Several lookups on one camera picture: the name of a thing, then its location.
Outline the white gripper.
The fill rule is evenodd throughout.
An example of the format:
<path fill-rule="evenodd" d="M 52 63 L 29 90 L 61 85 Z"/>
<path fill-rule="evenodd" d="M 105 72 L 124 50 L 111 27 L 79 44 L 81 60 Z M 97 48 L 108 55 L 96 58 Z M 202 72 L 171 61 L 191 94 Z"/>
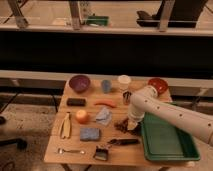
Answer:
<path fill-rule="evenodd" d="M 127 130 L 128 131 L 134 130 L 138 125 L 137 122 L 141 122 L 143 120 L 144 116 L 145 116 L 144 112 L 136 113 L 136 112 L 133 112 L 133 111 L 129 111 L 128 112 L 128 118 L 130 120 L 128 121 Z"/>

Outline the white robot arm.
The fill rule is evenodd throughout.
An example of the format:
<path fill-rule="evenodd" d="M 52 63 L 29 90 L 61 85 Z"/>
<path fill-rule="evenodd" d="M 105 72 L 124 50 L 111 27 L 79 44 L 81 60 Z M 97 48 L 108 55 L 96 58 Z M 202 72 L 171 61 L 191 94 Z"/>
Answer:
<path fill-rule="evenodd" d="M 151 85 L 135 91 L 130 97 L 128 118 L 138 123 L 148 112 L 213 146 L 213 116 L 164 103 L 157 96 Z"/>

